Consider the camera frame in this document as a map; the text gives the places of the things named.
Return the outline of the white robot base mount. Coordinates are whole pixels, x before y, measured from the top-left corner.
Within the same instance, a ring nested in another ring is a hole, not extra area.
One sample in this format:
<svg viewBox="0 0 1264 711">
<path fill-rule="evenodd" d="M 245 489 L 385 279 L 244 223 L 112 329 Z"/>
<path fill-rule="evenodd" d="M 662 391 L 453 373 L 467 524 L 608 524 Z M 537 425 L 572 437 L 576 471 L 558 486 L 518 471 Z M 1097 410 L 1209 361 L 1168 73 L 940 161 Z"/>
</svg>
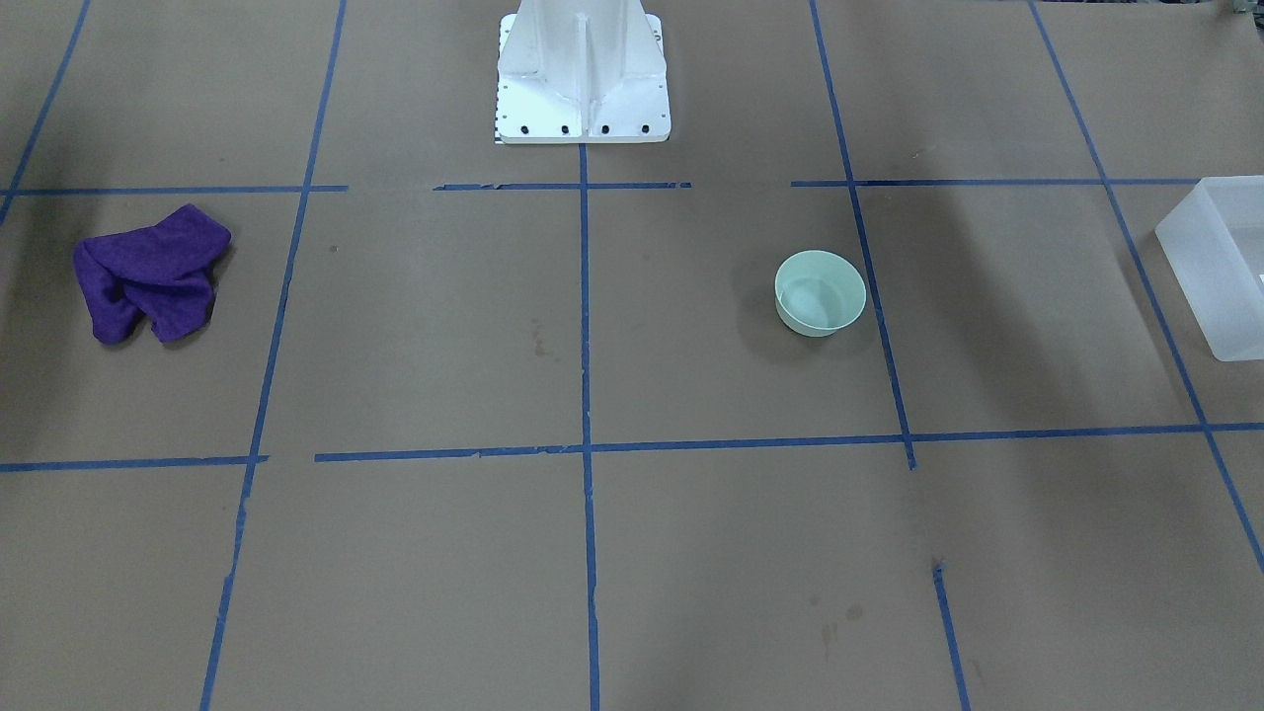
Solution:
<svg viewBox="0 0 1264 711">
<path fill-rule="evenodd" d="M 501 18 L 498 144 L 640 144 L 672 135 L 664 23 L 641 1 L 522 1 Z"/>
</svg>

